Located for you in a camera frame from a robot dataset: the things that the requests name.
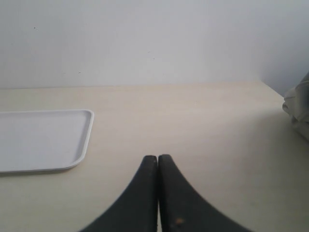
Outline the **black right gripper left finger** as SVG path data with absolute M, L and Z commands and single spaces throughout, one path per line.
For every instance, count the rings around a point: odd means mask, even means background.
M 119 198 L 84 232 L 157 231 L 157 157 L 145 156 Z

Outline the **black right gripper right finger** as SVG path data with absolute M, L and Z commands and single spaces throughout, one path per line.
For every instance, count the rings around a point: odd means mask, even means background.
M 158 157 L 159 210 L 164 232 L 242 232 L 204 200 L 185 179 L 171 155 Z

